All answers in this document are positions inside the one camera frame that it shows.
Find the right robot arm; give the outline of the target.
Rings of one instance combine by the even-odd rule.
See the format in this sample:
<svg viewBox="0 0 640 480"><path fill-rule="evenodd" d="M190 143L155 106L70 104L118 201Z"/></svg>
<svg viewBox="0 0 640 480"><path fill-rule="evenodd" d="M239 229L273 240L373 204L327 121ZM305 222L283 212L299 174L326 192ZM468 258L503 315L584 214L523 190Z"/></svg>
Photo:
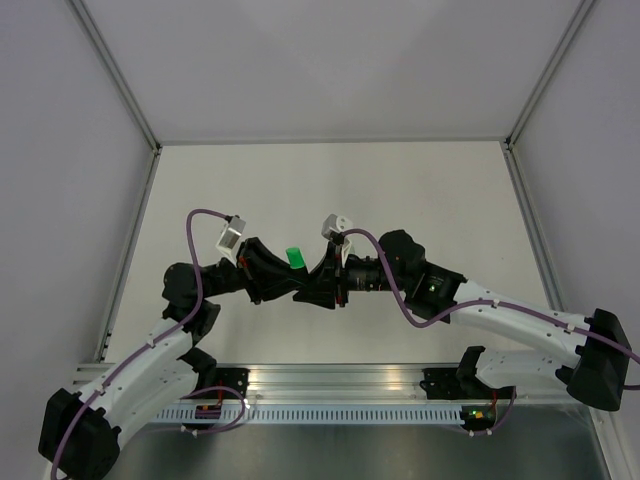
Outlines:
<svg viewBox="0 0 640 480"><path fill-rule="evenodd" d="M564 389L595 409L620 409L630 388L629 363L638 357L614 313L571 314L517 302L428 262L424 247L403 230L375 238L350 229L331 233L328 240L325 260L294 294L295 301L334 309L345 306L355 291L389 291L416 328L443 322L524 345L522 351L503 353L468 348L455 373L464 395L530 384Z"/></svg>

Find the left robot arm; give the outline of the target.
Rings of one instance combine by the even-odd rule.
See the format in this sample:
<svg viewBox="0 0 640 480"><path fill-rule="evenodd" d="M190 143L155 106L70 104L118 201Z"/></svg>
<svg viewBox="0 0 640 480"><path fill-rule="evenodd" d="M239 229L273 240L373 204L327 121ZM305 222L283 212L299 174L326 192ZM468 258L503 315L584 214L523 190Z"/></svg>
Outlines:
<svg viewBox="0 0 640 480"><path fill-rule="evenodd" d="M217 362L198 347L221 310L212 297L245 290L261 303L299 290L308 278L299 248L279 258L257 238L244 241L233 260L201 266L193 257L170 266L162 292L168 305L146 341L79 390L61 388L48 400L38 451L52 478L104 478L165 407L215 391Z"/></svg>

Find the bright green pen cap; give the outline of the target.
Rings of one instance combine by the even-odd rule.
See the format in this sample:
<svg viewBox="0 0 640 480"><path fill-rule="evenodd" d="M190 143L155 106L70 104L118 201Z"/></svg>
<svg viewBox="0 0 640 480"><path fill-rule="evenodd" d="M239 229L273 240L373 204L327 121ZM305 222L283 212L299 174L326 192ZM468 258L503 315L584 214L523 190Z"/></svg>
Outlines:
<svg viewBox="0 0 640 480"><path fill-rule="evenodd" d="M289 266L293 270L306 270L307 265L299 247L288 247L285 250Z"/></svg>

